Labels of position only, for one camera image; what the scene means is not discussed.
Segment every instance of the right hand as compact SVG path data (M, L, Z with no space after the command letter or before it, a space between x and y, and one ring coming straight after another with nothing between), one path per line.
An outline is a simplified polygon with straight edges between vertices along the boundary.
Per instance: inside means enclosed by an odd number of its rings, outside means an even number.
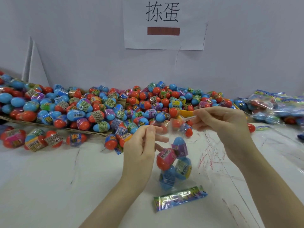
M208 107L193 111L193 128L217 132L227 156L237 166L259 152L251 138L244 111L226 107Z

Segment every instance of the forearm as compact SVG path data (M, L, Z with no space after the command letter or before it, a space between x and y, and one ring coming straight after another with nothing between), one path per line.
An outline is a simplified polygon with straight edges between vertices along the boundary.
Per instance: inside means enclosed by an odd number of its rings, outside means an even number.
M121 181L108 193L79 228L115 228L138 197Z
M304 227L304 206L258 150L238 165L266 228Z

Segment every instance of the paper sign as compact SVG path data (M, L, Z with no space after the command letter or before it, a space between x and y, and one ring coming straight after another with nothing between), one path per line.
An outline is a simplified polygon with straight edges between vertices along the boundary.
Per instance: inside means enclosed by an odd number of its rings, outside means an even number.
M126 49L203 50L212 0L123 0Z

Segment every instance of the red rectangle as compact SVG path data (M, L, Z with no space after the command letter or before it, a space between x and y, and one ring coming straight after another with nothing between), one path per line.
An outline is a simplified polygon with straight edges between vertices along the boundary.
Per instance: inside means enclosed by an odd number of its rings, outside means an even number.
M179 36L180 28L174 27L148 27L148 35Z

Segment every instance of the white table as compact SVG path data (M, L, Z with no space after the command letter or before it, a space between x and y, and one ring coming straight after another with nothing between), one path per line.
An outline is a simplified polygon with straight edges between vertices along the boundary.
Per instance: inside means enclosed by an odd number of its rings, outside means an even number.
M274 141L284 142L296 153L301 144L284 141L272 130L252 136L261 153L304 202L301 162L284 156ZM123 154L106 150L103 142L104 138L93 136L79 148L64 144L36 153L1 146L0 227L78 227L121 176ZM221 146L212 131L195 132L187 140L193 170L184 185L177 186L182 189L202 184L209 194L206 198L155 213L153 196L165 193L158 184L160 170L155 164L145 191L131 206L121 227L264 227L240 171L227 158L221 159Z

